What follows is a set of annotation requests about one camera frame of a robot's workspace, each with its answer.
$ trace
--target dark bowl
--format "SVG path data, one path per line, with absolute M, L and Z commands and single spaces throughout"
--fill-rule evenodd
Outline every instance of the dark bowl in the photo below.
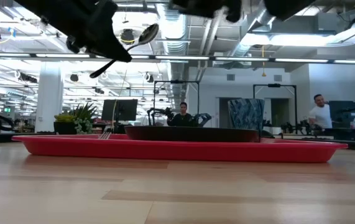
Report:
M 259 142 L 255 130 L 168 126 L 126 126 L 133 140 L 195 142 Z

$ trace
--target red tray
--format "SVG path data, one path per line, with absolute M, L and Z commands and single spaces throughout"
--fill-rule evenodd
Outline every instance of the red tray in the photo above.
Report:
M 126 135 L 14 136 L 33 155 L 194 161 L 327 162 L 347 145 L 262 139 L 253 142 L 168 142 L 130 140 Z

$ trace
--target white column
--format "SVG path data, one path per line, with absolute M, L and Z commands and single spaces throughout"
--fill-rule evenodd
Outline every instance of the white column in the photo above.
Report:
M 60 62 L 42 62 L 35 132 L 54 131 L 54 115 L 62 112 L 64 76 Z

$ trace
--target wooden table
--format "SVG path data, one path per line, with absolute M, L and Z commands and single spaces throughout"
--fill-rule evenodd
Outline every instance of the wooden table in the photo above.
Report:
M 355 151 L 327 164 L 31 156 L 0 144 L 0 224 L 355 224 Z

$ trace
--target potted plant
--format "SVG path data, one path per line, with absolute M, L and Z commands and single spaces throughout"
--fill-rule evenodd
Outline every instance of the potted plant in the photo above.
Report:
M 58 134 L 76 134 L 75 116 L 71 114 L 55 115 L 54 131 Z
M 54 131 L 58 134 L 91 134 L 91 117 L 95 114 L 97 107 L 93 104 L 76 107 L 68 114 L 54 116 Z
M 91 119 L 96 113 L 97 107 L 87 103 L 85 106 L 79 106 L 73 110 L 75 116 L 74 124 L 77 134 L 91 134 L 93 128 L 93 120 Z

